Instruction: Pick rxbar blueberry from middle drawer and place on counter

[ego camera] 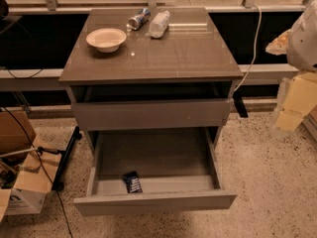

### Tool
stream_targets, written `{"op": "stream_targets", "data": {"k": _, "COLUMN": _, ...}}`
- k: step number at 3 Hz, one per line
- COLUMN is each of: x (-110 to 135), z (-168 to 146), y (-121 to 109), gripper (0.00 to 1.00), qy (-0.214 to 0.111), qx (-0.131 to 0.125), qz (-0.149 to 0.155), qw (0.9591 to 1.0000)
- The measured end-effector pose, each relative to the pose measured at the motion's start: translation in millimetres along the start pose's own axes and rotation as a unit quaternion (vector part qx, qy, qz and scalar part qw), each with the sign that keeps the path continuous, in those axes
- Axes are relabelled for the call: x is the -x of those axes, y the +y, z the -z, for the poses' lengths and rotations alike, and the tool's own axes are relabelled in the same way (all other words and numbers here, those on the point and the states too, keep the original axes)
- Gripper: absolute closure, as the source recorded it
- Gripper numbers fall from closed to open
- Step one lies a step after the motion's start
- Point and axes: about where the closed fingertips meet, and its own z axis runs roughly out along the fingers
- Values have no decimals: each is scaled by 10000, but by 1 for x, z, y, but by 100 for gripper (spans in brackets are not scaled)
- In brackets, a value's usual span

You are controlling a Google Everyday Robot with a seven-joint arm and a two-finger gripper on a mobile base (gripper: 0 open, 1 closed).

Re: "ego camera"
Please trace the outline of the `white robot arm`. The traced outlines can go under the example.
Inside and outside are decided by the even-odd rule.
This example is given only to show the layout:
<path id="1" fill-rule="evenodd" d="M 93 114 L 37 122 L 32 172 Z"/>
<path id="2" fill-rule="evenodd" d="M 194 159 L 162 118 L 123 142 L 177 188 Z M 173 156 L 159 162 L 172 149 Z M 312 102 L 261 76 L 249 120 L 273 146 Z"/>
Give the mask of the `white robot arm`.
<path id="1" fill-rule="evenodd" d="M 273 111 L 271 133 L 287 137 L 317 105 L 317 0 L 314 0 L 292 27 L 280 34 L 265 51 L 286 55 L 287 62 L 299 73 L 284 77 L 279 85 Z"/>

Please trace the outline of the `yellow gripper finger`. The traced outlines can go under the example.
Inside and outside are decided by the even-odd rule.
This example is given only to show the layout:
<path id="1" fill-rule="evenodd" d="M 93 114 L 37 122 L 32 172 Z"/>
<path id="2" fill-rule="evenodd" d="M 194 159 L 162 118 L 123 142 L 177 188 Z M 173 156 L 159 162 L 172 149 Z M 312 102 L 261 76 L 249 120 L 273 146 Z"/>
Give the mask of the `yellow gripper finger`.
<path id="1" fill-rule="evenodd" d="M 282 79 L 270 132 L 275 138 L 291 135 L 317 105 L 317 73 L 301 72 Z"/>
<path id="2" fill-rule="evenodd" d="M 275 56 L 285 55 L 290 33 L 290 29 L 284 31 L 266 46 L 265 51 Z"/>

